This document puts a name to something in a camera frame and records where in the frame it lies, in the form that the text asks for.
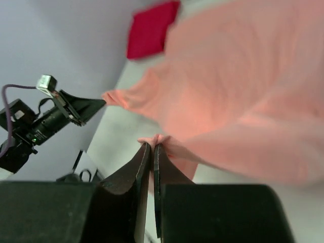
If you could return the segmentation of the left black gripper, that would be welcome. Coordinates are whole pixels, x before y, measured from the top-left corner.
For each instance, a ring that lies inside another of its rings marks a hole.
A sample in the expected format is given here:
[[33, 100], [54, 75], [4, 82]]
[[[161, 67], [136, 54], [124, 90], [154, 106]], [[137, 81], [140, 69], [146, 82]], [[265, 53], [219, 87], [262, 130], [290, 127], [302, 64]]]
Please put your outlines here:
[[69, 123], [84, 126], [106, 104], [102, 99], [80, 98], [63, 90], [58, 92], [58, 97], [50, 100], [54, 102], [54, 107], [31, 125], [33, 145], [42, 145]]

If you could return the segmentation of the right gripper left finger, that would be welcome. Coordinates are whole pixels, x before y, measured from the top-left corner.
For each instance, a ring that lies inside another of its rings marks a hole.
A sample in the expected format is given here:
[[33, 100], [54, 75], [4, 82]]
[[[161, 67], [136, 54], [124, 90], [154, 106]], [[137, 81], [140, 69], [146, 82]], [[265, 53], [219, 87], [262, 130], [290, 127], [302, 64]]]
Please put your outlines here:
[[151, 147], [96, 187], [86, 222], [86, 242], [144, 242]]

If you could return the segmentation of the salmon pink t shirt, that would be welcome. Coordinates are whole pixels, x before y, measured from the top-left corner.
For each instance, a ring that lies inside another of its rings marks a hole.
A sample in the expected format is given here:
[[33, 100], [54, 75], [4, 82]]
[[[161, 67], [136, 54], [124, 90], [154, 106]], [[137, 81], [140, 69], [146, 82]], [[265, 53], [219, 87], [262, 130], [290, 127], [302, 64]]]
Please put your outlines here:
[[173, 25], [165, 58], [103, 94], [159, 124], [188, 177], [205, 164], [266, 182], [323, 179], [323, 1], [232, 1]]

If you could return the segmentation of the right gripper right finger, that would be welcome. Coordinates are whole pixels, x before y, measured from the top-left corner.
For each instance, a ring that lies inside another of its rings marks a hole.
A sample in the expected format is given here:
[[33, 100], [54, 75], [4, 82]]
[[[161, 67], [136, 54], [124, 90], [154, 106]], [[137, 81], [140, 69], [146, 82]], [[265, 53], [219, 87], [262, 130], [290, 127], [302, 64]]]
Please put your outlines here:
[[154, 208], [157, 238], [161, 238], [162, 186], [165, 184], [194, 184], [169, 159], [162, 144], [155, 146], [153, 159]]

